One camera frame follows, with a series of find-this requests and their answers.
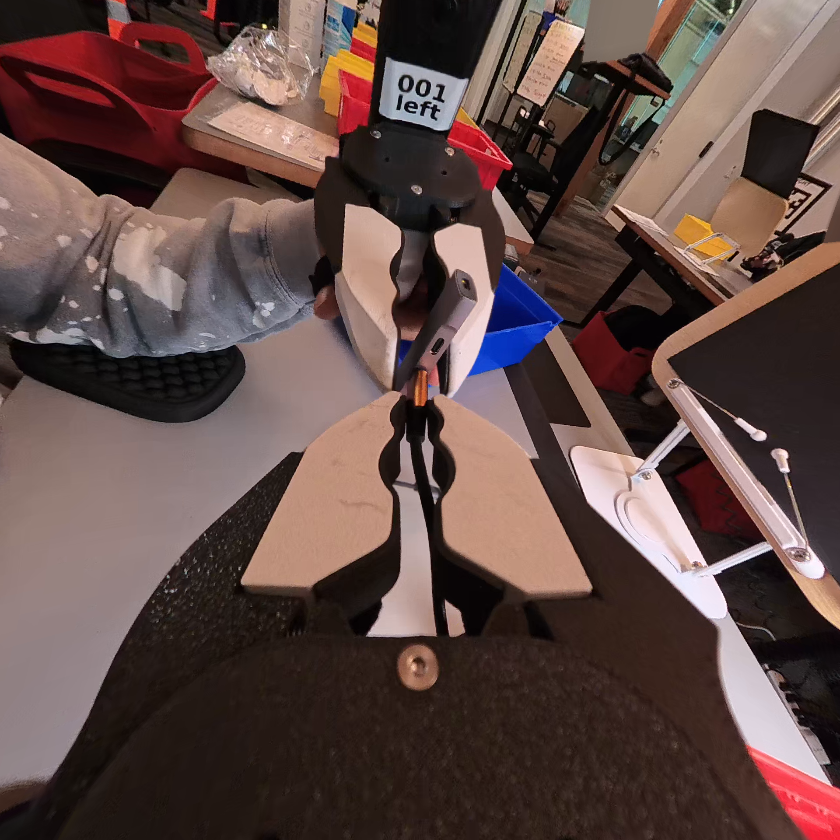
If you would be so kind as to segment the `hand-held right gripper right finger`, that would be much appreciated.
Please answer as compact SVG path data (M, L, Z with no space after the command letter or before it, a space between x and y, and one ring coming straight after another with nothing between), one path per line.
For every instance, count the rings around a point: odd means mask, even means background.
M501 604L581 599L592 583L532 459L453 399L429 405L440 488L432 548L444 601L478 636Z

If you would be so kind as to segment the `grey usb-c adapter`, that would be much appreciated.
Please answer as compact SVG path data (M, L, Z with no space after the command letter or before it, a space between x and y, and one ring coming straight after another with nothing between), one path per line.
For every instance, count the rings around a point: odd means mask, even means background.
M477 303L476 283L457 269L448 278L423 326L396 368L392 389L399 392L418 371L431 374Z

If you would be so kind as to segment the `black usb-c cable orange plugs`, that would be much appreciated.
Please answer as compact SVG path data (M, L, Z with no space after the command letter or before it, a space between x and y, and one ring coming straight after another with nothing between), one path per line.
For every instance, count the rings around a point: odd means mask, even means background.
M416 491L421 502L427 532L435 632L438 636L447 637L449 636L449 628L445 598L439 587L438 562L433 548L435 500L424 457L428 385L429 373L425 369L416 369L411 380L412 400L406 409L406 440L411 454Z

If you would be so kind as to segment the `red plastic bin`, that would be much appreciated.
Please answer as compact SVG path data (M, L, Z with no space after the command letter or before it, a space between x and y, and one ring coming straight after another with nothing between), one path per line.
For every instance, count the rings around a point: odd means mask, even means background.
M839 838L839 790L768 754L748 747L752 761L807 839Z
M448 144L463 151L476 165L484 189L492 191L512 162L495 142L477 126L456 120L448 134Z
M339 137L367 125L371 112L373 83L347 70L339 70L339 112L337 130Z

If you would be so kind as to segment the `person's left forearm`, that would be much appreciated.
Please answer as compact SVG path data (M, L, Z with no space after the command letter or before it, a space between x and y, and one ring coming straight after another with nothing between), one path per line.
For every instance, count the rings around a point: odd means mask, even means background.
M308 319L313 201L229 198L180 219L97 196L3 136L2 343L113 358L252 343Z

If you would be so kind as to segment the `blue plastic bin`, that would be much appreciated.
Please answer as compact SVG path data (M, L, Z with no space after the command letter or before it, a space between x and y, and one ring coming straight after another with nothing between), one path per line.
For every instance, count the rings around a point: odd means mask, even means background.
M469 377L522 361L560 324L560 316L509 268L502 267L493 290L486 335ZM398 340L396 368L412 341Z

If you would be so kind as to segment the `printed paper sheet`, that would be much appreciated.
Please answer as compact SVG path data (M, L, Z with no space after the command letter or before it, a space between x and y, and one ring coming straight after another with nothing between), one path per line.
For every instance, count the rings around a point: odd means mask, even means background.
M208 126L317 171L323 170L326 159L340 152L337 138L250 101L227 108L210 119Z

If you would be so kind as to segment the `black mesh wrist rest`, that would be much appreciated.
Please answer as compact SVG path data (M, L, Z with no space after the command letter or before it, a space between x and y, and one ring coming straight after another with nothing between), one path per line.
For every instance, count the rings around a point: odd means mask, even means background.
M117 412L186 424L215 412L242 382L238 347L158 357L113 358L91 346L14 340L10 354L27 377Z

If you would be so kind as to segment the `wooden desk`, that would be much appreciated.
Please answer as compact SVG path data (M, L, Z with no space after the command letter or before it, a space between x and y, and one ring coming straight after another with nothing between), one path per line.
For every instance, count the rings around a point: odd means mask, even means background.
M641 273L668 296L675 308L691 319L751 288L751 279L727 261L711 267L698 265L652 219L618 205L612 212L623 223L616 244L629 257L629 263L603 293L587 319L609 309Z

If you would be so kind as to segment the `yellow plastic bin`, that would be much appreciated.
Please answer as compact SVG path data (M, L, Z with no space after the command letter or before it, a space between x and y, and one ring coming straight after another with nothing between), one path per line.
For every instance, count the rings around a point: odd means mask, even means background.
M708 222L690 214L682 217L673 236L691 258L702 264L730 259L738 250L730 239L714 234Z

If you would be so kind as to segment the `light wooden chair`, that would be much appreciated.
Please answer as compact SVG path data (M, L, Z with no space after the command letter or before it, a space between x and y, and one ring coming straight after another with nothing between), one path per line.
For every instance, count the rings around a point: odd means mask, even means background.
M745 256L757 255L788 212L786 198L740 176L731 182L709 222L711 231L738 243Z

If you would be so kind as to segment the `black board wooden edge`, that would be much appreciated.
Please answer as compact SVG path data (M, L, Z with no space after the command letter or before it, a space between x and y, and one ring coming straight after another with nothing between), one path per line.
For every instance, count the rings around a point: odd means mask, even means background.
M652 373L805 598L839 627L839 244L664 341Z

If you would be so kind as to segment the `black panel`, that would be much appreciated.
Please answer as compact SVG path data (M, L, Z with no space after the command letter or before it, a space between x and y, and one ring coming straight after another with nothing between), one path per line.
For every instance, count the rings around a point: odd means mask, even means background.
M788 199L821 127L768 109L751 118L741 178Z

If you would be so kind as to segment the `red felt tote bag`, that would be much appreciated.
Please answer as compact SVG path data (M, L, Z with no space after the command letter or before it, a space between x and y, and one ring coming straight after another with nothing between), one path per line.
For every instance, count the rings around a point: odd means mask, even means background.
M2 46L2 108L30 149L93 150L173 175L229 178L236 167L184 142L182 121L216 86L201 49L179 29L129 24L120 38L89 31Z

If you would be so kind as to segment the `white power strip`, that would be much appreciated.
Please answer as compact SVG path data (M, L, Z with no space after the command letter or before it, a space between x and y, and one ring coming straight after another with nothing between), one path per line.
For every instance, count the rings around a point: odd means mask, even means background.
M822 741L818 738L816 732L811 727L811 719L805 714L800 706L796 689L780 671L766 664L762 664L762 668L775 693L782 700L791 715L795 726L803 736L803 739L814 755L815 760L821 765L821 767L827 768L830 765L831 760L825 751Z

